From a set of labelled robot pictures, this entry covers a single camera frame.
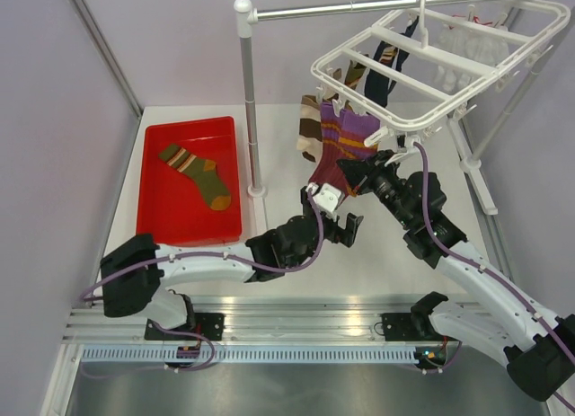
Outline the olive green striped sock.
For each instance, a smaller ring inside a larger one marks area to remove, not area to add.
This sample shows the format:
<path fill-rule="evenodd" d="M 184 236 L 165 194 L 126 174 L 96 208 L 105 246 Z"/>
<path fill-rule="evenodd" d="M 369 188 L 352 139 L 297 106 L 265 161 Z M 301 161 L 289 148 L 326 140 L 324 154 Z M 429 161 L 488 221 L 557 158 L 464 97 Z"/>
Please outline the olive green striped sock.
<path fill-rule="evenodd" d="M 170 144 L 158 156 L 163 163 L 195 183 L 210 209 L 224 211 L 231 206 L 231 192 L 221 180 L 214 160 L 195 155 L 177 144 Z"/>

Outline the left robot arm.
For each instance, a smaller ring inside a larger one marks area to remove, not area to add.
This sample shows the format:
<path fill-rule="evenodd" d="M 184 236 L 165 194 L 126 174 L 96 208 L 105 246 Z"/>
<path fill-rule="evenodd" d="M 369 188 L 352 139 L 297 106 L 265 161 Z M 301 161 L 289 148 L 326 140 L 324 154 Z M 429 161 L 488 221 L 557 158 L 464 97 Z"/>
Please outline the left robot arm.
<path fill-rule="evenodd" d="M 309 208 L 286 224 L 244 243 L 212 248 L 155 243 L 150 234 L 135 235 L 101 261 L 102 299 L 108 318 L 143 315 L 177 340 L 196 330 L 189 297 L 173 286 L 202 281 L 258 283 L 307 268 L 323 241 L 351 247 L 363 218 L 348 214 L 346 225 Z"/>

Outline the purple striped sock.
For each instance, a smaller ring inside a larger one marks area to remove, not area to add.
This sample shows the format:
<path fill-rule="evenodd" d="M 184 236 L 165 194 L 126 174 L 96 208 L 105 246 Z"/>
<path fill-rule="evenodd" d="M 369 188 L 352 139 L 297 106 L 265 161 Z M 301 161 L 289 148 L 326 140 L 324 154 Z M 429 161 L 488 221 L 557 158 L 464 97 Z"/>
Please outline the purple striped sock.
<path fill-rule="evenodd" d="M 331 176 L 327 178 L 332 186 L 342 192 L 342 200 L 354 197 L 351 187 L 336 164 L 338 159 L 365 159 L 377 151 L 377 146 L 366 146 L 365 139 L 379 128 L 379 120 L 371 115 L 358 115 L 350 110 L 336 114 L 332 106 L 325 107 L 325 118 L 332 122 L 331 152 L 328 160 Z"/>
<path fill-rule="evenodd" d="M 308 179 L 309 183 L 323 186 L 325 183 L 341 191 L 347 192 L 347 182 L 337 165 L 339 159 L 345 158 L 342 145 L 339 143 L 341 134 L 341 118 L 335 115 L 331 103 L 324 102 L 320 107 L 322 131 L 322 155 L 319 164 Z"/>

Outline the purple striped sock back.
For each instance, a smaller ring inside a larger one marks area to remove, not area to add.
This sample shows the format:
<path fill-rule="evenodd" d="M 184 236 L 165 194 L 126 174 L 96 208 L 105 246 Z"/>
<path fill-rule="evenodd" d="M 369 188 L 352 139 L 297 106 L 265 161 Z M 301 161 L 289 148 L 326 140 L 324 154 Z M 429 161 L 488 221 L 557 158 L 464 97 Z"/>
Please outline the purple striped sock back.
<path fill-rule="evenodd" d="M 320 107 L 322 131 L 322 155 L 319 164 L 308 179 L 309 183 L 323 186 L 325 183 L 341 191 L 347 192 L 347 182 L 337 165 L 339 159 L 345 158 L 342 145 L 339 143 L 341 134 L 341 118 L 335 115 L 331 103 L 324 102 Z"/>

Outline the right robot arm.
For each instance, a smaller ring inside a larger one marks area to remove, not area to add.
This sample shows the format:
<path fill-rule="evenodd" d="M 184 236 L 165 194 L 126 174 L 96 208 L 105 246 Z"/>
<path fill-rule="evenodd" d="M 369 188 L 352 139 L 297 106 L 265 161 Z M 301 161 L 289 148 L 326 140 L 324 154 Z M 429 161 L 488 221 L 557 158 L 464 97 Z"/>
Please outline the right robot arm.
<path fill-rule="evenodd" d="M 427 168 L 403 179 L 389 164 L 392 151 L 365 160 L 337 162 L 358 194 L 372 193 L 403 226 L 412 254 L 453 280 L 489 314 L 483 320 L 432 292 L 411 309 L 412 333 L 466 343 L 502 365 L 516 386 L 545 402 L 574 375 L 574 317 L 561 317 L 536 302 L 482 256 L 443 213 L 447 201 Z"/>

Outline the white clip sock hanger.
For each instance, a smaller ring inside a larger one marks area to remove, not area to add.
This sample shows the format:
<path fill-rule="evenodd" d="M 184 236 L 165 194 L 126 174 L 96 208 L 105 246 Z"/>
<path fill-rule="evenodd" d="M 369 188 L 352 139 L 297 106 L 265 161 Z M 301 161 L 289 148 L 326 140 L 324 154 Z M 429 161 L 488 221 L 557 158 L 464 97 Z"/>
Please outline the white clip sock hanger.
<path fill-rule="evenodd" d="M 503 11 L 497 20 L 482 23 L 475 18 L 473 4 L 498 2 Z M 519 34 L 509 31 L 504 22 L 506 9 L 518 8 L 551 16 L 538 32 Z M 452 111 L 463 112 L 466 104 L 490 86 L 501 89 L 521 63 L 535 63 L 549 44 L 566 29 L 571 10 L 547 0 L 413 0 L 395 4 L 393 10 L 318 58 L 312 75 L 339 96 L 335 111 L 346 105 L 360 115 L 369 114 L 379 123 L 365 137 L 372 146 L 392 134 L 420 137 Z M 434 78 L 420 80 L 403 70 L 399 60 L 387 53 L 369 58 L 358 51 L 368 40 L 380 40 L 396 50 L 398 56 L 415 57 L 435 66 Z M 429 98 L 432 106 L 417 116 L 402 116 L 376 100 L 375 77 L 387 79 Z"/>

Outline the brown cream striped sock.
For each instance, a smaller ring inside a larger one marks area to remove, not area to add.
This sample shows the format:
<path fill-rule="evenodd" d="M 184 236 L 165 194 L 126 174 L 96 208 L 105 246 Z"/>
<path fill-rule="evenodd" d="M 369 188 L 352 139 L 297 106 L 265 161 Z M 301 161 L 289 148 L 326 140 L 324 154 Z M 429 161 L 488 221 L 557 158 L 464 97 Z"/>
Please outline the brown cream striped sock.
<path fill-rule="evenodd" d="M 321 160 L 323 136 L 320 104 L 312 95 L 302 96 L 296 150 L 301 153 L 304 159 L 312 163 Z"/>

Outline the purple striped sock front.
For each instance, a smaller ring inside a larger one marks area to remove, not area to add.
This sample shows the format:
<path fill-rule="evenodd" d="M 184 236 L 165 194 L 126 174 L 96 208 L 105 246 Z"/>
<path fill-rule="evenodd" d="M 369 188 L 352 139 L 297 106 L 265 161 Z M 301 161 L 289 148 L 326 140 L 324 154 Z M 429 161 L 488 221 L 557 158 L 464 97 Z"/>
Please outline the purple striped sock front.
<path fill-rule="evenodd" d="M 365 139 L 379 128 L 379 120 L 371 115 L 358 115 L 350 110 L 336 114 L 332 106 L 325 107 L 325 118 L 332 122 L 331 152 L 328 160 L 331 176 L 327 178 L 332 186 L 342 192 L 342 200 L 354 197 L 351 187 L 336 164 L 338 159 L 365 159 L 377 151 L 377 146 L 366 146 Z"/>

